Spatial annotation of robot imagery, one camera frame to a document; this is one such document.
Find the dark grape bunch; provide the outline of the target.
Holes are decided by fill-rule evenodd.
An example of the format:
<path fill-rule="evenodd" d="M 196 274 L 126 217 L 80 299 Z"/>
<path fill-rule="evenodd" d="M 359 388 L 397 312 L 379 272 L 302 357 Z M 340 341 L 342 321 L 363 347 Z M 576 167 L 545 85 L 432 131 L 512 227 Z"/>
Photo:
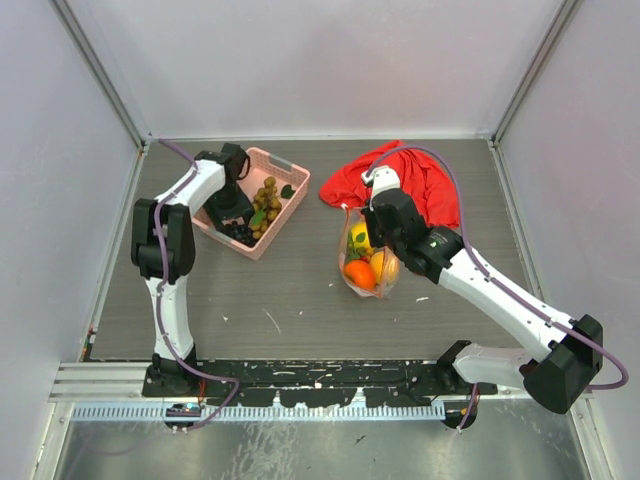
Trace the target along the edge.
<path fill-rule="evenodd" d="M 246 224 L 241 224 L 238 222 L 231 222 L 225 224 L 223 227 L 223 233 L 249 248 L 252 248 L 257 240 L 254 238 L 253 230 Z"/>

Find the yellow lemon fruit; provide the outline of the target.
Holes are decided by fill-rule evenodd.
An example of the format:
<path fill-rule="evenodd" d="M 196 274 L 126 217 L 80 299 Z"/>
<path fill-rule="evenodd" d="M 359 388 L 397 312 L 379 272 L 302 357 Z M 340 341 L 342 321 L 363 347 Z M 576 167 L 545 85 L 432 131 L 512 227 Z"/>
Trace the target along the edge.
<path fill-rule="evenodd" d="M 360 221 L 350 227 L 347 246 L 350 255 L 356 257 L 365 257 L 373 254 L 373 249 L 370 245 L 367 226 L 364 221 Z"/>

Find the brown longan bunch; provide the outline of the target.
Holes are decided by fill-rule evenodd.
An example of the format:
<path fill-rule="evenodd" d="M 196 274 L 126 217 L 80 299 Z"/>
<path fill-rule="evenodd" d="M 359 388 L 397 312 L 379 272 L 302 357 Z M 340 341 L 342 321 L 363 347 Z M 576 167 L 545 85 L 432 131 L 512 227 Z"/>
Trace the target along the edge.
<path fill-rule="evenodd" d="M 263 186 L 254 195 L 253 207 L 254 214 L 248 226 L 253 230 L 254 238 L 259 240 L 282 210 L 277 181 L 274 177 L 269 176 L 263 181 Z"/>

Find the yellow orange peach fruit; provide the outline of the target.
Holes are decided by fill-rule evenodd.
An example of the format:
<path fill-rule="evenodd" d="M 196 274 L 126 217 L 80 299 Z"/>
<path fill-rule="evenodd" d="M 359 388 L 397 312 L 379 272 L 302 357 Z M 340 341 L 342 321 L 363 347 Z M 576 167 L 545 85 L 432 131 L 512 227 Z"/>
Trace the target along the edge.
<path fill-rule="evenodd" d="M 369 264 L 374 272 L 378 285 L 394 284 L 399 275 L 399 261 L 388 250 L 376 251 L 370 258 Z"/>

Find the clear zip top bag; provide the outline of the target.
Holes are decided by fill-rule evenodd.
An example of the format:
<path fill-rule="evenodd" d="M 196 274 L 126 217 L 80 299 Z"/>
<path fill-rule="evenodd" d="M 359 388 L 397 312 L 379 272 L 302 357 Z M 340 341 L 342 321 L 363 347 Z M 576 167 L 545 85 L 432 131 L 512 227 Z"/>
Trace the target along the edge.
<path fill-rule="evenodd" d="M 353 285 L 350 281 L 347 280 L 347 278 L 344 276 L 343 274 L 343 268 L 344 266 L 350 262 L 351 260 L 363 260 L 369 263 L 371 256 L 376 252 L 376 251 L 380 251 L 380 250 L 388 250 L 389 252 L 391 252 L 387 247 L 382 247 L 382 248 L 375 248 L 372 247 L 373 249 L 373 254 L 370 256 L 365 256 L 365 257 L 356 257 L 355 255 L 350 255 L 349 254 L 349 250 L 348 250 L 348 246 L 347 246 L 347 237 L 348 237 L 348 233 L 349 233 L 349 229 L 351 226 L 353 226 L 354 224 L 360 222 L 360 221 L 364 221 L 364 217 L 361 214 L 361 212 L 358 209 L 354 209 L 354 208 L 349 208 L 346 204 L 342 204 L 341 205 L 341 209 L 343 210 L 343 212 L 345 213 L 345 223 L 342 229 L 342 233 L 341 233 L 341 238 L 340 238 L 340 242 L 339 242 L 339 250 L 338 250 L 338 267 L 339 267 L 339 271 L 342 275 L 342 278 L 344 280 L 344 282 L 346 283 L 346 285 L 356 294 L 358 295 L 360 298 L 378 298 L 378 299 L 383 299 L 385 297 L 387 297 L 390 293 L 390 291 L 394 288 L 394 286 L 396 285 L 398 278 L 396 280 L 396 282 L 394 284 L 391 285 L 376 285 L 375 289 L 373 291 L 368 291 L 368 290 L 364 290 L 361 288 L 356 287 L 355 285 Z"/>

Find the orange tangerine fruit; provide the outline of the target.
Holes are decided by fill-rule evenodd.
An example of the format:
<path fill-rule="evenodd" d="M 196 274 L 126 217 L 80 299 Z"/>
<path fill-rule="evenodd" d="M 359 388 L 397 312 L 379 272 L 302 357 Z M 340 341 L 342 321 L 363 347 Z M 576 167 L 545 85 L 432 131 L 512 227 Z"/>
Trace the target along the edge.
<path fill-rule="evenodd" d="M 358 288 L 373 291 L 377 285 L 376 275 L 370 264 L 363 260 L 351 260 L 343 268 L 343 274 Z"/>

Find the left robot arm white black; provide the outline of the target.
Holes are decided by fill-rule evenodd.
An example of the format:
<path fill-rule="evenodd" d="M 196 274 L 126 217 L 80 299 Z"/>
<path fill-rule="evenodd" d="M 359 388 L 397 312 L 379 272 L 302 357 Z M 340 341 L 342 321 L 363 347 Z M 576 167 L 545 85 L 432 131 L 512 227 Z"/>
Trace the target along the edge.
<path fill-rule="evenodd" d="M 237 379 L 197 368 L 187 283 L 196 259 L 192 216 L 202 207 L 240 215 L 237 181 L 249 165 L 249 155 L 233 143 L 197 155 L 167 139 L 159 143 L 183 157 L 189 168 L 165 192 L 140 198 L 133 207 L 131 261 L 150 294 L 156 334 L 145 386 L 151 392 L 188 396 L 208 382 L 220 382 L 233 397 L 240 386 Z"/>

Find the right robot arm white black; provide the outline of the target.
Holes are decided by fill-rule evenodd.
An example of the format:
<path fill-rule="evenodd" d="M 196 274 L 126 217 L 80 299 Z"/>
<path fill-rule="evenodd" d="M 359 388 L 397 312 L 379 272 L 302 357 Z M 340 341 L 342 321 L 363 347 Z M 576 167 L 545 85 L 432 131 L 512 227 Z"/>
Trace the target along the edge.
<path fill-rule="evenodd" d="M 412 273 L 464 298 L 504 328 L 518 348 L 455 343 L 441 357 L 438 379 L 459 394 L 471 384 L 524 389 L 547 410 L 566 413 L 603 364 L 603 327 L 544 305 L 467 248 L 454 230 L 427 226 L 400 188 L 372 196 L 363 213 L 369 238 Z"/>

